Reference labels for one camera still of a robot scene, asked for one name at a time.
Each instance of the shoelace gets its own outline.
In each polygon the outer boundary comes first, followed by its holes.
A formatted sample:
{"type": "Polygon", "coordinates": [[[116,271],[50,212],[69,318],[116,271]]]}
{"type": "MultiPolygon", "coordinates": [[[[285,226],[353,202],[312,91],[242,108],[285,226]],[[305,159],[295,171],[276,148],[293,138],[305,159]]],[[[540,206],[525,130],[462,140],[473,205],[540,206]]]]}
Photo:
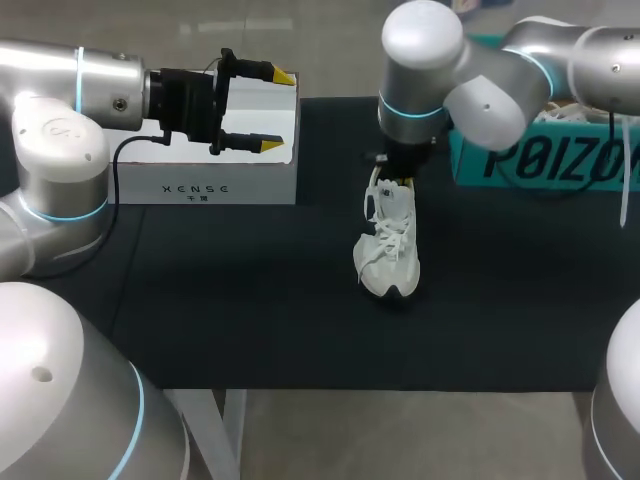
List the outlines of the shoelace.
{"type": "MultiPolygon", "coordinates": [[[[587,118],[586,107],[577,103],[572,103],[564,107],[560,107],[555,103],[552,110],[544,111],[538,114],[539,122],[581,122],[590,123],[587,118]]],[[[629,209],[629,190],[631,184],[631,124],[637,124],[640,118],[629,118],[626,115],[621,116],[622,124],[622,143],[624,146],[624,182],[622,184],[622,202],[620,206],[620,227],[624,228],[627,223],[627,211],[629,209]]]]}
{"type": "Polygon", "coordinates": [[[411,227],[413,212],[410,212],[409,215],[402,220],[395,220],[393,218],[381,219],[378,214],[380,211],[380,199],[378,195],[379,192],[375,188],[369,187],[364,196],[364,216],[367,221],[375,224],[376,237],[378,237],[379,245],[363,259],[358,270],[358,281],[360,281],[365,267],[380,258],[381,255],[386,255],[387,258],[397,262],[400,259],[400,254],[404,252],[409,243],[408,233],[411,227]],[[375,207],[375,212],[371,218],[367,218],[369,198],[373,198],[375,207]]]}
{"type": "Polygon", "coordinates": [[[620,207],[620,227],[627,223],[627,209],[629,208],[629,189],[631,186],[631,131],[629,117],[622,117],[622,143],[624,144],[624,183],[622,184],[622,205],[620,207]]]}

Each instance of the white sneaker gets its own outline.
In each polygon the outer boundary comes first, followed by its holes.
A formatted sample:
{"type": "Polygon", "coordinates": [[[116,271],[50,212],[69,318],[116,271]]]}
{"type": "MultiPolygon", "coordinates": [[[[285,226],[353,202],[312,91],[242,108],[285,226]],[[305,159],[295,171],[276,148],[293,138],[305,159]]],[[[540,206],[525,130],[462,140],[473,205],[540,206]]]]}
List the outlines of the white sneaker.
{"type": "Polygon", "coordinates": [[[376,167],[364,197],[364,215],[374,224],[375,235],[360,237],[353,249],[353,261],[358,280],[371,293],[407,297],[420,279],[413,180],[405,187],[389,180],[378,181],[379,173],[376,167]],[[368,218],[370,198],[375,212],[368,218]]]}

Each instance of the black cable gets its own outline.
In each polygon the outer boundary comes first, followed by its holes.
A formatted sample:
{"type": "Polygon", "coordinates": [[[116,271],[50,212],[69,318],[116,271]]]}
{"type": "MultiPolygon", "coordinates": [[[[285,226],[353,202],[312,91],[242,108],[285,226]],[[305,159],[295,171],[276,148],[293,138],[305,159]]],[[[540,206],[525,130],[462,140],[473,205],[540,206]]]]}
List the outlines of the black cable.
{"type": "MultiPolygon", "coordinates": [[[[609,112],[609,145],[610,145],[609,148],[610,149],[609,149],[608,161],[606,163],[603,162],[604,163],[602,166],[603,170],[607,167],[608,162],[611,161],[611,156],[613,154],[614,141],[615,141],[615,119],[614,119],[613,112],[609,112]]],[[[596,183],[596,180],[592,178],[587,183],[582,185],[580,188],[577,188],[575,190],[570,190],[568,192],[563,192],[563,193],[541,193],[537,191],[532,191],[526,187],[523,187],[522,185],[519,185],[513,178],[507,175],[507,173],[502,168],[502,165],[500,165],[500,162],[496,162],[496,169],[498,170],[498,173],[500,174],[502,179],[505,182],[507,182],[510,187],[515,188],[517,190],[521,190],[525,192],[529,197],[532,197],[536,200],[544,200],[544,201],[570,200],[580,195],[581,193],[586,192],[596,183]]]]}
{"type": "Polygon", "coordinates": [[[65,277],[85,267],[98,256],[98,254],[102,251],[104,246],[107,244],[107,242],[111,238],[111,235],[115,230],[116,222],[118,221],[118,213],[120,212],[120,179],[118,177],[118,158],[120,157],[120,152],[122,152],[122,149],[127,145],[129,145],[130,143],[137,142],[139,140],[146,140],[153,143],[161,143],[163,145],[168,145],[169,144],[168,142],[170,141],[170,136],[149,137],[149,136],[139,135],[135,137],[129,137],[126,140],[123,140],[122,143],[118,145],[118,148],[116,148],[116,151],[113,154],[113,168],[112,168],[114,202],[113,202],[113,214],[111,215],[111,223],[109,224],[109,227],[107,228],[107,231],[104,237],[102,238],[102,241],[100,241],[96,249],[93,252],[91,252],[91,255],[85,258],[83,261],[81,261],[77,265],[74,265],[73,267],[67,270],[64,270],[62,272],[54,273],[51,275],[42,275],[42,276],[23,275],[22,278],[25,278],[27,280],[53,280],[56,278],[65,277]]]}
{"type": "Polygon", "coordinates": [[[216,62],[219,62],[220,60],[222,60],[222,57],[216,57],[213,60],[211,60],[211,62],[209,62],[209,65],[204,67],[204,70],[202,71],[202,73],[203,74],[207,73],[207,70],[209,70],[209,68],[211,68],[211,65],[213,65],[216,62]]]}

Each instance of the robotic arm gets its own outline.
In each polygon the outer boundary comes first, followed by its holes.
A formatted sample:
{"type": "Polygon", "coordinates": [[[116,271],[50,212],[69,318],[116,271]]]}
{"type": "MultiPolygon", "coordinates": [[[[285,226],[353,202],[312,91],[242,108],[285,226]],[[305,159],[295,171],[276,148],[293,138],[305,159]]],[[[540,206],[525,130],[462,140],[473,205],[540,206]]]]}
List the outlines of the robotic arm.
{"type": "Polygon", "coordinates": [[[513,146],[550,100],[640,115],[640,29],[579,27],[544,17],[516,24],[499,49],[465,37],[444,5],[416,0],[387,18],[380,126],[389,163],[428,151],[447,112],[488,150],[513,146]]]}
{"type": "Polygon", "coordinates": [[[134,55],[83,47],[0,41],[0,111],[11,118],[20,188],[0,199],[0,281],[64,259],[103,236],[110,154],[102,128],[138,130],[158,120],[169,145],[181,132],[208,143],[261,153],[283,143],[222,129],[230,79],[294,85],[268,62],[223,49],[214,75],[146,70],[134,55]]]}

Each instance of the black tablecloth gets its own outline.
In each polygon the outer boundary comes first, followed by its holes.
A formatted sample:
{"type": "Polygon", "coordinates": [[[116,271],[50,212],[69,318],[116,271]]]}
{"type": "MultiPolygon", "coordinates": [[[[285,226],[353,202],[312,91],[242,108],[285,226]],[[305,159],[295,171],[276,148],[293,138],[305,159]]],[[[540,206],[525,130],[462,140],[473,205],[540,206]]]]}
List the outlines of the black tablecloth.
{"type": "Polygon", "coordinates": [[[95,264],[46,285],[165,388],[591,389],[640,297],[638,198],[621,230],[618,194],[460,188],[435,156],[421,284],[389,305],[352,261],[379,146],[375,99],[303,100],[298,206],[125,206],[95,264]]]}

